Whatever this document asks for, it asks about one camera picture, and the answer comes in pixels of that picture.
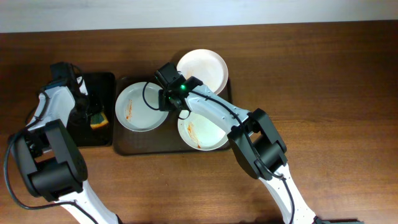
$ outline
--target dirty plate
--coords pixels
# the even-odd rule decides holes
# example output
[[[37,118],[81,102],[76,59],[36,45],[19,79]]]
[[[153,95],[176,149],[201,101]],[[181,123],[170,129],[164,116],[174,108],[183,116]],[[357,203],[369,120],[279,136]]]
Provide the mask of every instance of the dirty plate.
[[[180,118],[186,118],[188,111],[181,111]],[[202,115],[191,113],[187,119],[178,119],[181,138],[194,149],[209,151],[224,145],[228,138],[225,131]]]
[[[188,79],[200,79],[211,91],[219,94],[228,81],[225,61],[216,52],[205,49],[192,50],[178,62],[177,70]]]
[[[150,109],[142,99],[145,82],[135,83],[125,88],[116,100],[115,112],[119,122],[131,131],[149,131],[161,125],[169,112]],[[160,86],[148,83],[145,99],[153,108],[159,107]]]

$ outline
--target food residue on plate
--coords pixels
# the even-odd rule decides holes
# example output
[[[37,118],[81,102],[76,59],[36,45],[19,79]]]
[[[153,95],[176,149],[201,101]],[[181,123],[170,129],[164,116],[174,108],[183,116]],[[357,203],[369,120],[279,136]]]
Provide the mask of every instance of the food residue on plate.
[[[192,122],[189,122],[187,131],[188,131],[188,134],[189,134],[190,138],[192,139],[192,141],[195,142],[198,145],[198,148],[200,149],[199,140],[197,138],[197,135],[193,131],[193,123]]]
[[[130,119],[131,119],[131,110],[132,110],[132,101],[131,100],[129,100],[129,103],[127,104],[127,107],[126,107],[126,120],[128,120],[128,121],[130,121]]]

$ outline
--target white plate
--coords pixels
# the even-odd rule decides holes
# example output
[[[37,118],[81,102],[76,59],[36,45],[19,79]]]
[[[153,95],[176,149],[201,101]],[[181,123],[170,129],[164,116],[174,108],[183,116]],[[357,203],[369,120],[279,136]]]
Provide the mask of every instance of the white plate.
[[[169,112],[150,109],[142,99],[145,82],[135,83],[125,88],[116,100],[115,112],[119,122],[131,131],[149,131],[163,123]],[[159,107],[160,86],[148,83],[145,99],[153,108]]]
[[[180,118],[186,118],[183,110]],[[194,149],[209,151],[221,147],[228,141],[225,131],[202,115],[191,113],[187,119],[178,119],[178,132],[181,138]]]
[[[186,53],[178,62],[177,70],[188,79],[200,79],[211,91],[221,93],[228,81],[225,61],[211,50],[198,49]]]

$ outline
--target brown table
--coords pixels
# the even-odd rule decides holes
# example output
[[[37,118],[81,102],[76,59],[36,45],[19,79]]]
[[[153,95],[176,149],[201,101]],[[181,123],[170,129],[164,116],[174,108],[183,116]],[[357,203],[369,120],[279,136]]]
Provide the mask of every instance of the brown table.
[[[23,127],[49,65],[117,78],[151,74],[189,50],[226,61],[234,104],[267,111],[287,143],[295,183],[315,213],[366,223],[398,219],[397,21],[0,34],[1,159]],[[99,198],[125,223],[239,223],[280,218],[232,151],[122,157],[81,150]],[[31,197],[14,162],[11,184]],[[0,223],[76,223],[62,208],[23,210],[1,172]]]

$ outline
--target white wall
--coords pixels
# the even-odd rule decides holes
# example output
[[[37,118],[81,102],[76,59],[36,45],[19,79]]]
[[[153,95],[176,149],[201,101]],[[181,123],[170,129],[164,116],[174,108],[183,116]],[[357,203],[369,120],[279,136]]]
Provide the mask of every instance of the white wall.
[[[396,0],[0,0],[0,32],[398,19]]]

